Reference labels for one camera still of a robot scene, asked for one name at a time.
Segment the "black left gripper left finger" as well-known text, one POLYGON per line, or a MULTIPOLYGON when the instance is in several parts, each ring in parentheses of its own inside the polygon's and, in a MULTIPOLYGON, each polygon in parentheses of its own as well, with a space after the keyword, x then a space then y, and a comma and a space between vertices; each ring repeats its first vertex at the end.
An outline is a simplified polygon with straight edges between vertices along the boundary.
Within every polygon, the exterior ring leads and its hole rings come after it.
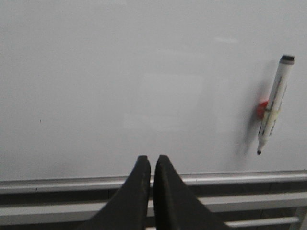
POLYGON ((140 155, 122 187, 80 230, 144 230, 150 192, 151 166, 140 155))

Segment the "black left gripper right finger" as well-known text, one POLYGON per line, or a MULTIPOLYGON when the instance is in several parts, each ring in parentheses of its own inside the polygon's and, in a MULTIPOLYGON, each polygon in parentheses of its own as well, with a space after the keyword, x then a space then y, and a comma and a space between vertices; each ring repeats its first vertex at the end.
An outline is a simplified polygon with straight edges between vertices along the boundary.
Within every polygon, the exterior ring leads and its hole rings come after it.
POLYGON ((197 199, 166 155, 160 155, 156 163, 153 198, 158 230, 230 229, 197 199))

